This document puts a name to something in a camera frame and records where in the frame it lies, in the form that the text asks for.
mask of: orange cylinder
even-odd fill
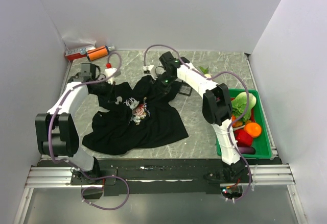
[[[104,45],[102,47],[92,49],[86,53],[86,56],[89,61],[93,61],[95,59],[107,56],[109,54],[109,48]]]

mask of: gray floor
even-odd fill
[[[119,51],[123,57],[121,75],[116,78],[116,82],[127,81],[133,87],[136,82],[143,76],[143,52],[142,51]],[[159,56],[164,51],[149,51],[147,55],[147,64],[159,65]],[[246,83],[249,89],[254,89],[251,74],[246,62],[246,56],[243,53],[222,53],[222,52],[180,52],[181,56],[188,58],[193,65],[199,69],[199,66],[209,67],[210,74],[217,74],[220,71],[228,70],[239,75]],[[75,60],[69,72],[73,76],[80,70],[80,63],[88,62],[86,58]],[[93,61],[99,65],[102,70],[105,69],[107,58],[101,58]],[[113,56],[112,65],[117,66],[118,59]],[[240,88],[242,85],[234,77],[224,74],[217,79],[217,83],[225,83],[229,88]],[[203,118],[202,99],[193,92],[190,97],[177,95],[170,102],[175,107],[186,127],[189,138],[175,142],[170,145],[143,149],[131,150],[122,156],[111,156],[93,152],[87,148],[86,151],[97,158],[218,158],[216,149],[215,133]],[[77,132],[82,138],[92,131],[91,122],[94,114],[98,111],[99,106],[97,98],[89,95],[82,106],[76,113],[75,125]]]
[[[124,195],[102,197],[97,204],[119,205]],[[25,224],[68,223],[297,223],[287,186],[256,186],[239,202],[204,193],[133,194],[115,211],[81,203],[80,189],[34,189]]]

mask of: cabbage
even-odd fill
[[[231,105],[233,107],[233,115],[235,117],[239,117],[245,110],[246,107],[246,92],[242,92],[238,94],[234,100],[231,101]],[[244,114],[242,120],[244,122],[248,121],[251,117],[251,109],[255,106],[256,104],[256,98],[253,94],[250,94],[250,104],[249,104],[249,109],[247,110],[246,114]]]

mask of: black cloth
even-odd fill
[[[133,148],[154,148],[188,137],[177,110],[169,105],[180,88],[173,82],[168,94],[144,76],[134,89],[127,82],[102,87],[99,105],[109,112],[97,112],[93,132],[84,136],[83,145],[104,154],[121,155]]]

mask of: metal frame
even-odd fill
[[[246,58],[248,68],[254,83],[254,87],[258,90],[255,79],[252,73],[248,55]],[[61,88],[61,94],[65,89],[66,80],[68,78],[68,73],[71,68],[72,62],[68,63],[67,71],[64,77],[64,82]],[[268,125],[267,117],[262,106],[262,111],[267,126],[268,136],[270,140],[272,158],[278,157],[278,152]],[[48,159],[48,156],[42,157],[43,160]],[[290,193],[290,199],[293,204],[293,208],[297,217],[297,220],[300,224],[307,224],[307,219],[303,211],[303,207],[295,187],[295,181],[288,164],[269,164],[269,165],[251,165],[251,173],[253,175],[252,189],[256,185],[287,185]],[[32,167],[28,175],[25,190],[17,210],[16,218],[14,223],[20,224],[24,222],[29,203],[33,194],[34,188],[84,188],[89,185],[83,186],[72,186],[71,185],[71,168],[70,167]]]

